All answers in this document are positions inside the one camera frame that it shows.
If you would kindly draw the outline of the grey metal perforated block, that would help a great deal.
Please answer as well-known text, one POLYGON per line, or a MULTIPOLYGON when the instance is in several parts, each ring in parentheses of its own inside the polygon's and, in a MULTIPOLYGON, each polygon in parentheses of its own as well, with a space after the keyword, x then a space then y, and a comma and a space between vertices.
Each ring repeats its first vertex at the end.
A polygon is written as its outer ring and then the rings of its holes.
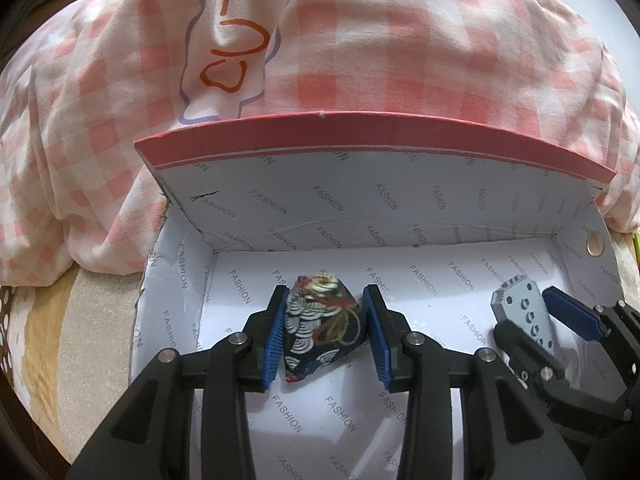
MULTIPOLYGON (((520 326, 530 338, 538 342, 562 364, 565 372, 558 332, 544 304, 541 292, 533 280, 526 275, 517 275, 503 282, 492 293, 490 305, 497 324, 509 320, 520 326)), ((509 357, 506 352, 501 351, 508 359, 510 366, 509 357)), ((527 378, 526 372, 521 376, 515 373, 514 375, 522 382, 527 378)))

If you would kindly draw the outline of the red cardboard box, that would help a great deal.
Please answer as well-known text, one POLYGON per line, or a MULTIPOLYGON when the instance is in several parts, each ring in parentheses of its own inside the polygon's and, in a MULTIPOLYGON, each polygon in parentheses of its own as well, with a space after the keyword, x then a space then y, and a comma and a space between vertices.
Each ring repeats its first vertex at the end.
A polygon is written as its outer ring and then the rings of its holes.
POLYGON ((517 275, 588 304, 620 298, 597 206, 613 171, 521 133, 437 117, 251 117, 134 144, 168 199, 146 264, 131 369, 210 348, 277 286, 330 272, 376 286, 451 350, 494 342, 489 301, 517 275))

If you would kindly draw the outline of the beige fleece blanket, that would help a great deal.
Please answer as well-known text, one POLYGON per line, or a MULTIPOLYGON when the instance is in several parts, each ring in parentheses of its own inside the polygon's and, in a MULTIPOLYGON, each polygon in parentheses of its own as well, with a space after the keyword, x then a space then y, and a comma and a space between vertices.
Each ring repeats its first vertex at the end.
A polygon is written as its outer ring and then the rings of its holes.
POLYGON ((71 266, 49 287, 1 289, 1 376, 66 463, 128 387, 140 283, 71 266))

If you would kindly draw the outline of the pink checkered quilt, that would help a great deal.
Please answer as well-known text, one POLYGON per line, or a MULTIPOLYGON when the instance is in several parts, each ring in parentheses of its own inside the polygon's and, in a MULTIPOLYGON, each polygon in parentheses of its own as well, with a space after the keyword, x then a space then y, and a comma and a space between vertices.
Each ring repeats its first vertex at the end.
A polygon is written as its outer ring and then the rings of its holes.
POLYGON ((599 207, 638 229, 638 118, 560 0, 78 0, 2 70, 2 283, 139 272, 165 201, 135 140, 303 110, 538 136, 613 169, 599 207))

